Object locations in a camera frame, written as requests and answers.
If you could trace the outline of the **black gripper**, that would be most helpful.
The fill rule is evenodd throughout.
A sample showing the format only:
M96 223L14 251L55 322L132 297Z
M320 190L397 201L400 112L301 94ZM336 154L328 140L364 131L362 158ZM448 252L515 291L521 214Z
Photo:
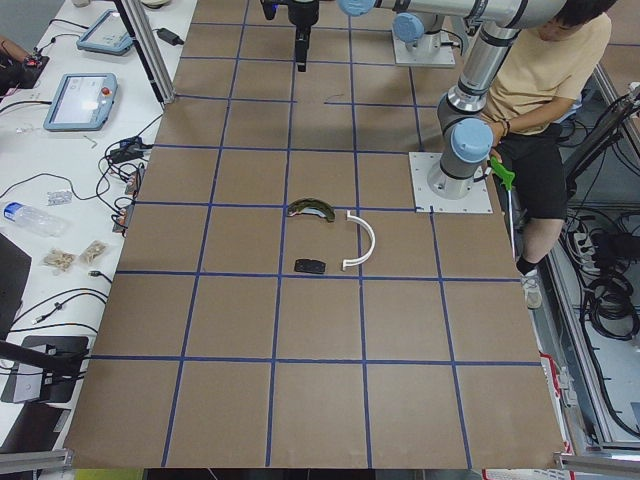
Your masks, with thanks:
M294 59L297 71L306 71L307 54L312 27L319 19L319 0L261 0L266 20L273 20L279 6L287 9L288 20L296 27L294 42Z

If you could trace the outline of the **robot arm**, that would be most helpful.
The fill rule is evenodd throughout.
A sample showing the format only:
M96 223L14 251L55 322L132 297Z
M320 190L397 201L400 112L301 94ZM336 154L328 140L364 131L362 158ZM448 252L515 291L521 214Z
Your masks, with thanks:
M442 14L403 12L392 22L394 46L410 53L435 54L444 45Z
M346 15L359 17L374 8L453 16L482 23L456 85L438 105L437 115L444 139L439 164L428 175L431 191L441 198L467 196L474 175L489 157L491 130L479 119L486 93L512 44L523 29L540 26L564 6L562 1L340 1Z

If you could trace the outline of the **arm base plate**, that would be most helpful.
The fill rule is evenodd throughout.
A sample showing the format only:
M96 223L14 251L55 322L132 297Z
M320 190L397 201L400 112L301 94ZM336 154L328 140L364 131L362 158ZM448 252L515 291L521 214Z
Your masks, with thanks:
M399 66L453 69L454 42L444 31L423 35L414 42L404 42L393 34L395 63Z
M415 211L442 214L492 214L485 176L480 166L468 179L447 176L440 165L440 153L410 152Z

